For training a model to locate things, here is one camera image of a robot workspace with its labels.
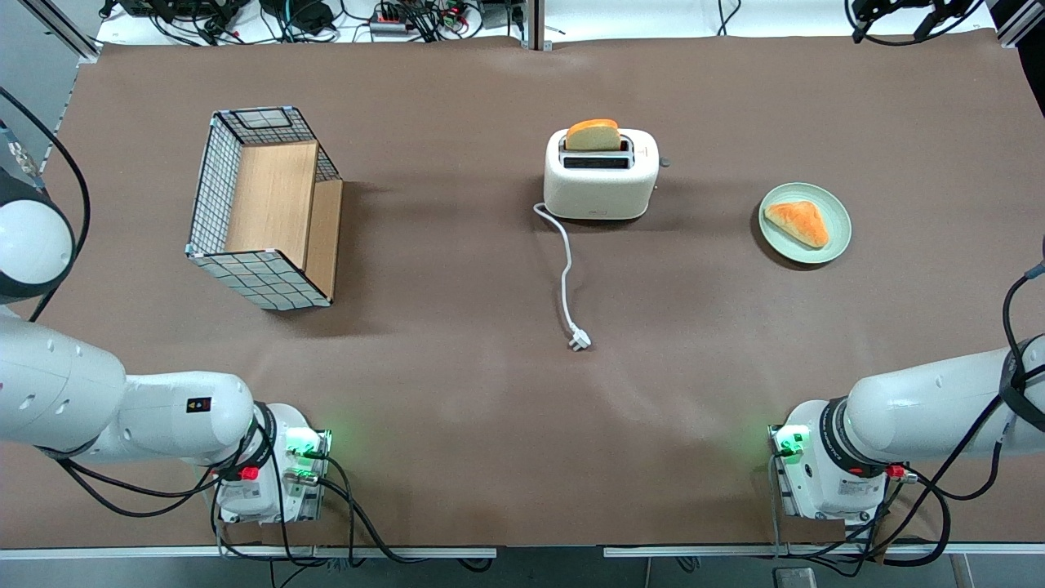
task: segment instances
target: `wooden board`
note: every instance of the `wooden board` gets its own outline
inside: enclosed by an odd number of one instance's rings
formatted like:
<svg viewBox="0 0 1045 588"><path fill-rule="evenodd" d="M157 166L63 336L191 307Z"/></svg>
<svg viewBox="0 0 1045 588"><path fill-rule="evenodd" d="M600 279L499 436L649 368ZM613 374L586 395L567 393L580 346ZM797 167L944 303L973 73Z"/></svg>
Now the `wooden board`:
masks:
<svg viewBox="0 0 1045 588"><path fill-rule="evenodd" d="M305 266L319 141L246 145L226 251L278 249Z"/></svg>
<svg viewBox="0 0 1045 588"><path fill-rule="evenodd" d="M312 217L308 231L305 275L333 299L333 277L338 266L338 231L341 228L341 196L345 183L327 180L316 184Z"/></svg>

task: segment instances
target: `brown paper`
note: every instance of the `brown paper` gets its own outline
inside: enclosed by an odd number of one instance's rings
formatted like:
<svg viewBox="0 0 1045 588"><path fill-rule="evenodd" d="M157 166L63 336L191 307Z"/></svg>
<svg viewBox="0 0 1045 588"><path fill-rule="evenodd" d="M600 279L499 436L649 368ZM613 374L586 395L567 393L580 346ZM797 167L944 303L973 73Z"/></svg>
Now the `brown paper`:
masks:
<svg viewBox="0 0 1045 588"><path fill-rule="evenodd" d="M278 104L301 109L349 181L329 309L260 311L183 255L211 112ZM595 342L573 353L562 242L531 206L548 137L596 116L650 132L673 165L643 217L568 225L571 311ZM42 323L131 374L231 372L300 408L334 431L390 544L768 542L767 425L862 377L1004 345L1003 293L1039 260L1043 131L1017 53L990 31L900 50L109 46L62 124L94 221ZM60 160L47 169L75 226L75 184ZM788 181L847 207L835 261L796 268L767 250L754 211ZM1013 317L1040 331L1040 291ZM33 449L0 457L3 547L213 542L202 498L123 519ZM986 470L961 463L945 486ZM177 461L106 471L192 484ZM1025 499L1043 487L1040 457L1006 460L988 496L953 507L954 539L1045 540ZM344 521L292 534L344 543ZM839 536L797 522L787 539Z"/></svg>

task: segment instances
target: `white toaster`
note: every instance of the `white toaster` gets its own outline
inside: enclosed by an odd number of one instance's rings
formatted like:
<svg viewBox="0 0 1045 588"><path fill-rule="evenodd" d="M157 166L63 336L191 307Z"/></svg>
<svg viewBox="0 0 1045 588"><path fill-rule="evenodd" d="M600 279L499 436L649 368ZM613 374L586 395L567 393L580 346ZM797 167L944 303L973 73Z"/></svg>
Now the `white toaster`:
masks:
<svg viewBox="0 0 1045 588"><path fill-rule="evenodd" d="M544 205L560 218L624 220L646 212L661 165L645 131L621 128L619 150L566 150L566 130L544 151Z"/></svg>

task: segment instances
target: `plate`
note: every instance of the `plate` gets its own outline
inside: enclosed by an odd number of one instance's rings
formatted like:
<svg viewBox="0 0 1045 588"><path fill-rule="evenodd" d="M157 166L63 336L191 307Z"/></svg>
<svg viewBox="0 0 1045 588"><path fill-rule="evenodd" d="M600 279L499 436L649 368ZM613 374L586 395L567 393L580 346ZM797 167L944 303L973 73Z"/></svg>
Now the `plate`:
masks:
<svg viewBox="0 0 1045 588"><path fill-rule="evenodd" d="M820 249L809 246L766 218L766 206L797 199L808 199L820 209L831 237ZM791 182L769 190L759 206L759 228L769 244L781 255L803 263L826 263L834 259L845 251L853 237L853 221L842 203L820 186L804 182Z"/></svg>

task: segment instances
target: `bread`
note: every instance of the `bread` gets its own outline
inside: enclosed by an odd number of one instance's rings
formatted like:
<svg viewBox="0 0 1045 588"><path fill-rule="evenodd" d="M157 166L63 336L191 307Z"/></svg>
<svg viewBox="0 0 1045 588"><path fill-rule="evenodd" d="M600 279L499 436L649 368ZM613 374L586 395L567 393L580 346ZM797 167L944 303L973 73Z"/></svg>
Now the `bread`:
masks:
<svg viewBox="0 0 1045 588"><path fill-rule="evenodd" d="M814 249L831 240L820 209L808 199L770 204L766 207L766 218Z"/></svg>
<svg viewBox="0 0 1045 588"><path fill-rule="evenodd" d="M617 121L593 118L578 122L566 131L566 150L619 150L621 132Z"/></svg>

